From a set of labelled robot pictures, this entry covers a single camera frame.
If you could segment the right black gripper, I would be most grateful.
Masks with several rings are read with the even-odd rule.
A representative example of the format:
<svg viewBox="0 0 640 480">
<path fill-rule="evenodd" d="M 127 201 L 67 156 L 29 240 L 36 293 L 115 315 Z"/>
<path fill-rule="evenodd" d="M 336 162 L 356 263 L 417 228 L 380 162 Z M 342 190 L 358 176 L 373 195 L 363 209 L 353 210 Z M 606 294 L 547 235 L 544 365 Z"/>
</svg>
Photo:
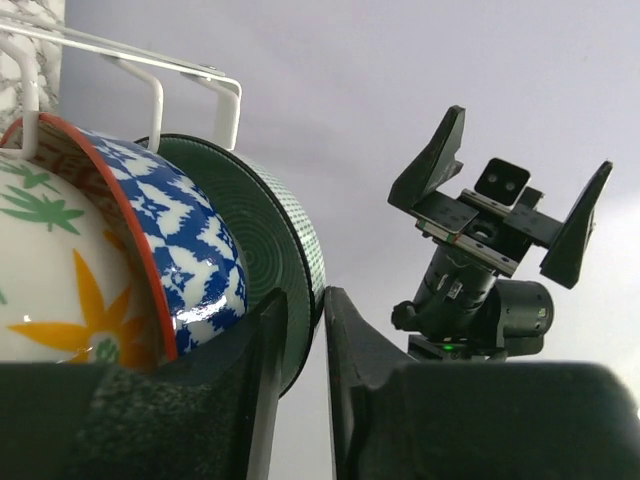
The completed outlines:
<svg viewBox="0 0 640 480">
<path fill-rule="evenodd" d="M 463 107 L 448 108 L 426 147 L 391 186 L 388 203 L 416 218 L 416 227 L 438 248 L 429 262 L 413 304 L 436 305 L 436 296 L 461 310 L 476 310 L 500 276 L 511 278 L 532 245 L 548 248 L 540 273 L 572 289 L 594 228 L 597 201 L 613 170 L 604 161 L 562 223 L 539 212 L 542 193 L 527 187 L 514 206 L 465 189 L 454 199 L 439 186 L 457 175 L 455 158 L 464 132 Z"/>
</svg>

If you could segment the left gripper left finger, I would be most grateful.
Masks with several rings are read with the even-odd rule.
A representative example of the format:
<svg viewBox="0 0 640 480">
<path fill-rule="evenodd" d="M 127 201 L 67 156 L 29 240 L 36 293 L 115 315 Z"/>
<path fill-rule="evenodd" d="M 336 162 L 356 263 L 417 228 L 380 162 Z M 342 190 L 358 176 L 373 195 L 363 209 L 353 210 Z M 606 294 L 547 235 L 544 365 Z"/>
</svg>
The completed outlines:
<svg viewBox="0 0 640 480">
<path fill-rule="evenodd" d="M 271 291 L 150 376 L 98 364 L 1 367 L 5 479 L 264 479 L 287 325 Z"/>
</svg>

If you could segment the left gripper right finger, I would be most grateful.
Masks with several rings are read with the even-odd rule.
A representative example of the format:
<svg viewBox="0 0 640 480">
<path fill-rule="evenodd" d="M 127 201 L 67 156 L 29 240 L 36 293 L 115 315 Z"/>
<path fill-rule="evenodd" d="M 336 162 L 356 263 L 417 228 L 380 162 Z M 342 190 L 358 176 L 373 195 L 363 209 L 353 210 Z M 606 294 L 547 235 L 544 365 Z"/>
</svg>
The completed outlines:
<svg viewBox="0 0 640 480">
<path fill-rule="evenodd" d="M 338 479 L 635 479 L 636 404 L 589 363 L 418 362 L 325 292 Z"/>
</svg>

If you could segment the red patterned bowl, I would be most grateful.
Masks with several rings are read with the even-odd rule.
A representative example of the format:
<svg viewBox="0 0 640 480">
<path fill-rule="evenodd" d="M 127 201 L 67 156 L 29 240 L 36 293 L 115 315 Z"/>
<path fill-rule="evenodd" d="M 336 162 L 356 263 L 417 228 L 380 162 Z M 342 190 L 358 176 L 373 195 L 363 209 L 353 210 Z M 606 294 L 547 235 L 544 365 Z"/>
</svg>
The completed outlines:
<svg viewBox="0 0 640 480">
<path fill-rule="evenodd" d="M 241 256 L 204 192 L 146 147 L 49 113 L 37 120 L 34 163 L 108 215 L 122 214 L 151 284 L 168 359 L 236 324 L 248 305 Z"/>
</svg>

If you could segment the yellow flower bowl back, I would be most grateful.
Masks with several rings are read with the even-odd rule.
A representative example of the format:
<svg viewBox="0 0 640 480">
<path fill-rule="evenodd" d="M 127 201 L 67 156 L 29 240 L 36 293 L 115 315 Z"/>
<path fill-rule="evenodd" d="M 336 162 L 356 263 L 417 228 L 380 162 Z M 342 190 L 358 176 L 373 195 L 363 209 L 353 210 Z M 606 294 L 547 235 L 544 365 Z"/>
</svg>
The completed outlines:
<svg viewBox="0 0 640 480">
<path fill-rule="evenodd" d="M 1 161 L 1 358 L 158 364 L 155 308 L 101 212 L 27 161 Z"/>
</svg>

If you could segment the light teal bowl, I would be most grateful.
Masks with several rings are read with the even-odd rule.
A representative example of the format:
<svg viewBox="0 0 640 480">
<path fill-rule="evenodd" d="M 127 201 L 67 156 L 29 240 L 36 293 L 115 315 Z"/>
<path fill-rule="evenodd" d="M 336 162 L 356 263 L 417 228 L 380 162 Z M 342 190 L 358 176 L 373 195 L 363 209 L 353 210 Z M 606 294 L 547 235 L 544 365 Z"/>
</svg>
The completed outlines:
<svg viewBox="0 0 640 480">
<path fill-rule="evenodd" d="M 304 368 L 323 312 L 325 264 L 309 216 L 281 180 L 237 151 L 164 133 L 158 153 L 203 190 L 229 227 L 245 261 L 249 306 L 275 287 L 286 293 L 285 395 Z"/>
</svg>

